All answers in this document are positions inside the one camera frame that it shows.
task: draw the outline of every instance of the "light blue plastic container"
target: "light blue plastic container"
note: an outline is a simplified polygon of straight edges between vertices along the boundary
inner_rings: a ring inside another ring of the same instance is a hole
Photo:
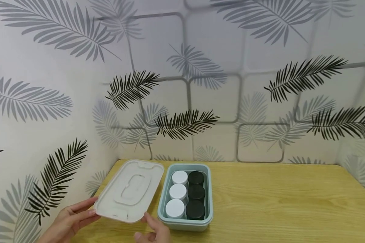
[[[200,171],[204,174],[205,189],[205,218],[204,220],[187,220],[168,218],[165,212],[166,204],[170,201],[169,189],[172,187],[172,174],[175,171],[183,170],[189,174],[191,171]],[[158,207],[158,218],[169,228],[182,231],[204,231],[214,217],[212,200],[211,171],[205,164],[172,164],[166,172],[164,187],[162,189],[160,203]]]

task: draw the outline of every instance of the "white jar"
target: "white jar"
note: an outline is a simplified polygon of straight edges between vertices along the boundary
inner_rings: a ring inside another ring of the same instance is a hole
[[[178,170],[172,174],[173,184],[183,184],[185,187],[188,186],[188,174],[183,170]]]
[[[182,200],[172,199],[165,207],[168,218],[183,218],[185,215],[185,205]]]
[[[188,203],[187,188],[183,184],[174,184],[169,189],[170,199],[182,200],[184,205]]]

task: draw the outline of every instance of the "wallpaper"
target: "wallpaper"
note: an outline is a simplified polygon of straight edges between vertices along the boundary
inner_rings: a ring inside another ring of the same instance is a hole
[[[365,1],[0,0],[0,242],[123,158],[337,164],[365,188]]]

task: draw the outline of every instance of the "wood grain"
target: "wood grain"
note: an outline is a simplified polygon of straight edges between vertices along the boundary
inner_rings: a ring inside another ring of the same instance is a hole
[[[96,195],[125,161],[116,162]],[[172,163],[180,162],[160,163],[167,171]],[[172,231],[174,243],[365,243],[365,189],[342,167],[205,164],[212,173],[214,219],[202,233]],[[157,215],[164,177],[148,210],[153,216]],[[150,229],[141,223],[102,218],[80,230],[72,242],[134,242],[137,231]]]

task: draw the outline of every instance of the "white lid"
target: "white lid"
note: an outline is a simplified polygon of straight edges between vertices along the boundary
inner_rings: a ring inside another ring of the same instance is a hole
[[[187,196],[187,188],[183,184],[174,184],[169,189],[169,195],[172,199],[183,200]]]
[[[183,170],[176,171],[172,175],[173,184],[186,184],[187,181],[188,181],[188,174]]]
[[[172,199],[166,204],[165,211],[169,218],[182,218],[185,205],[182,200]]]
[[[135,223],[149,208],[164,173],[159,163],[126,161],[95,202],[96,213],[126,223]]]

